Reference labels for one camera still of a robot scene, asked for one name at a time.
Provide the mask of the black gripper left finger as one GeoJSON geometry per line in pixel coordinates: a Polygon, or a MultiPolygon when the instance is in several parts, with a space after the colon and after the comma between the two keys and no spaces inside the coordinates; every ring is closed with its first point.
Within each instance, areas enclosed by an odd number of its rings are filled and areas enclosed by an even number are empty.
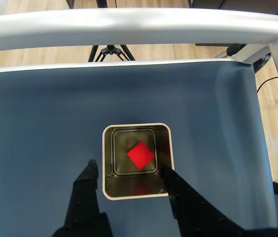
{"type": "Polygon", "coordinates": [[[66,234],[99,234],[100,212],[97,201],[98,166],[94,159],[73,183],[64,223],[66,234]]]}

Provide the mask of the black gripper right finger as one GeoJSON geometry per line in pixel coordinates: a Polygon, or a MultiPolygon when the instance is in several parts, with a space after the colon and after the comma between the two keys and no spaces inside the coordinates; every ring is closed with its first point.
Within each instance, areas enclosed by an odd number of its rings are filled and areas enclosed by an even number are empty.
{"type": "Polygon", "coordinates": [[[182,237],[243,236],[243,228],[210,204],[173,169],[163,164],[160,174],[182,237]]]}

